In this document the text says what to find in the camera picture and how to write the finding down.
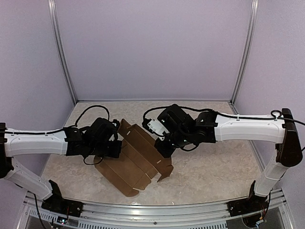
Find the brown cardboard box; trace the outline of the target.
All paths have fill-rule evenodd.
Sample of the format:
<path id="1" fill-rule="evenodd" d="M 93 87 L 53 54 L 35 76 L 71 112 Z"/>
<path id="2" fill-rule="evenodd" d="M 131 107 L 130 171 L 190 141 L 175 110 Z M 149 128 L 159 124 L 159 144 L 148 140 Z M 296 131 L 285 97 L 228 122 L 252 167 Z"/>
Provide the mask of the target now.
<path id="1" fill-rule="evenodd" d="M 157 151 L 155 140 L 140 126 L 122 119 L 118 133 L 123 137 L 119 158 L 104 158 L 95 168 L 122 194 L 134 197 L 157 174 L 159 182 L 171 175 L 172 159 Z"/>

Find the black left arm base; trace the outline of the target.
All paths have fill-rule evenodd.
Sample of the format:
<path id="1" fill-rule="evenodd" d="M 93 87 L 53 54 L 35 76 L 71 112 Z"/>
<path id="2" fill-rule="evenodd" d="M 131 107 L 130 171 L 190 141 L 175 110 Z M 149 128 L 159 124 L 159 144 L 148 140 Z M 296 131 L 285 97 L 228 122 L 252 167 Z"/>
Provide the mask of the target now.
<path id="1" fill-rule="evenodd" d="M 41 208 L 51 212 L 79 218 L 83 209 L 83 203 L 76 200 L 63 198 L 56 182 L 49 180 L 51 184 L 51 196 L 43 200 Z"/>

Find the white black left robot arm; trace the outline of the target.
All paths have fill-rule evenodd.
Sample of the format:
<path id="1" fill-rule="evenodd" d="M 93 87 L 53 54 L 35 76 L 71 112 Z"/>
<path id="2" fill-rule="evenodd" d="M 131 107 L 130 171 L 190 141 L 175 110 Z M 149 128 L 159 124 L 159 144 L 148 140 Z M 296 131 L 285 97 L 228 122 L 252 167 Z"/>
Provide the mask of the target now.
<path id="1" fill-rule="evenodd" d="M 46 181 L 22 166 L 16 156 L 55 154 L 61 156 L 97 156 L 118 158 L 122 141 L 118 139 L 120 122 L 97 118 L 93 124 L 78 129 L 75 126 L 46 132 L 25 132 L 0 124 L 0 177 L 37 195 L 56 212 L 62 212 L 67 202 L 54 181 Z"/>

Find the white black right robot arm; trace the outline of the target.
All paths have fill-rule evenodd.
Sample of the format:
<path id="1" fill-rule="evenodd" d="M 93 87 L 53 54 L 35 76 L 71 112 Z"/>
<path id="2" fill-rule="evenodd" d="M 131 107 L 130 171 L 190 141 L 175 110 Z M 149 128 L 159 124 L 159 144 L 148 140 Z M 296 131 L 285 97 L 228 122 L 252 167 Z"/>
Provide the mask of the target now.
<path id="1" fill-rule="evenodd" d="M 275 184 L 288 168 L 303 159 L 295 120 L 289 109 L 272 111 L 270 115 L 231 115 L 212 109 L 199 111 L 196 119 L 181 106 L 166 107 L 148 129 L 158 136 L 155 147 L 163 157 L 171 157 L 176 149 L 201 143 L 230 140 L 266 141 L 275 144 L 275 152 L 260 178 L 255 181 L 252 195 L 244 200 L 244 208 L 255 211 L 261 206 Z"/>

